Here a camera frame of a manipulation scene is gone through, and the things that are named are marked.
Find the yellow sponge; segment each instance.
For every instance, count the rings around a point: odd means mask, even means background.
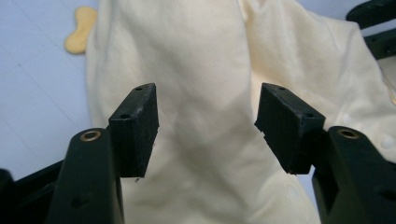
[[[64,41],[64,47],[68,52],[73,54],[85,52],[88,35],[96,21],[96,14],[96,10],[91,7],[79,7],[76,9],[77,28]]]

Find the crumpled cloth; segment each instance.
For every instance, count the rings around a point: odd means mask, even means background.
[[[93,125],[150,82],[161,127],[146,177],[122,180],[128,223],[319,223],[253,125],[262,82],[396,161],[396,107],[358,26],[294,0],[100,0],[87,48]]]

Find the white cloth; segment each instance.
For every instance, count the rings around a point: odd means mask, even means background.
[[[87,82],[95,127],[132,88],[157,85],[146,178],[122,180],[129,223],[319,223],[253,126],[262,82],[294,91],[326,128],[363,131],[396,161],[396,107],[357,25],[294,0],[101,0]]]

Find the cream fabric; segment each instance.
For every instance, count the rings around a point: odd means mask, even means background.
[[[132,88],[157,85],[146,178],[122,180],[128,223],[319,223],[253,126],[262,82],[301,96],[326,128],[367,133],[396,161],[396,108],[357,25],[294,0],[101,0],[87,69],[95,127]]]

